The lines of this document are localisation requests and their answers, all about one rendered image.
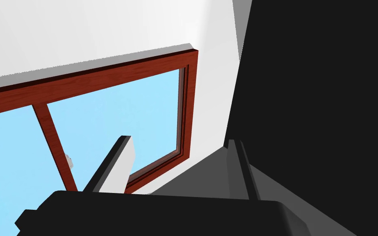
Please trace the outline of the red-brown wooden framed window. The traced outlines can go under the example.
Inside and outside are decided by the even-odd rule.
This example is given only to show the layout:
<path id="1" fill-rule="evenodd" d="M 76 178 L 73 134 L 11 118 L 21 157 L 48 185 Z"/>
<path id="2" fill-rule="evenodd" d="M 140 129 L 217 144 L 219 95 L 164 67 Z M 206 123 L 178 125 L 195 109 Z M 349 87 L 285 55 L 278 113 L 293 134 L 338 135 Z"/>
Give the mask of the red-brown wooden framed window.
<path id="1" fill-rule="evenodd" d="M 0 87 L 0 236 L 54 191 L 83 191 L 122 136 L 133 193 L 188 159 L 199 51 Z"/>

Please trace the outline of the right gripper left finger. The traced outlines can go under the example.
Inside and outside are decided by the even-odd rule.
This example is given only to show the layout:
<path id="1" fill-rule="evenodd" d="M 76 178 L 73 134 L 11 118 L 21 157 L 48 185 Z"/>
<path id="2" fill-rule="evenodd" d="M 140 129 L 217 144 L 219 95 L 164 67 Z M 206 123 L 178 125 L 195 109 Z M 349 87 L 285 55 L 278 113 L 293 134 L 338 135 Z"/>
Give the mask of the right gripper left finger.
<path id="1" fill-rule="evenodd" d="M 132 137 L 120 136 L 83 191 L 124 193 L 134 161 Z"/>

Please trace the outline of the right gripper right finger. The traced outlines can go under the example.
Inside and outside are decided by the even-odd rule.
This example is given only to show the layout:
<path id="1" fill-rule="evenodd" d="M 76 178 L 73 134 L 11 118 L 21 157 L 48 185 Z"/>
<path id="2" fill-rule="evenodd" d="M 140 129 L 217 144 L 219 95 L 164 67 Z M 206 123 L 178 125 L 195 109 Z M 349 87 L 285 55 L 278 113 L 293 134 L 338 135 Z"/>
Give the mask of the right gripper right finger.
<path id="1" fill-rule="evenodd" d="M 261 200 L 252 169 L 241 140 L 228 140 L 226 162 L 230 198 Z"/>

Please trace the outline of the black cupboard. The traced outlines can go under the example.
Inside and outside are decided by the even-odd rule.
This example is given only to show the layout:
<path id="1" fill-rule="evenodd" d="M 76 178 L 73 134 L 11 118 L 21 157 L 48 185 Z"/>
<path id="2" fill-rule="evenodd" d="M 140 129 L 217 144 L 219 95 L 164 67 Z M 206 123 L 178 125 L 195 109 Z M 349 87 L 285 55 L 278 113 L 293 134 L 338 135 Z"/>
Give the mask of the black cupboard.
<path id="1" fill-rule="evenodd" d="M 252 0 L 225 143 L 378 236 L 378 0 Z"/>

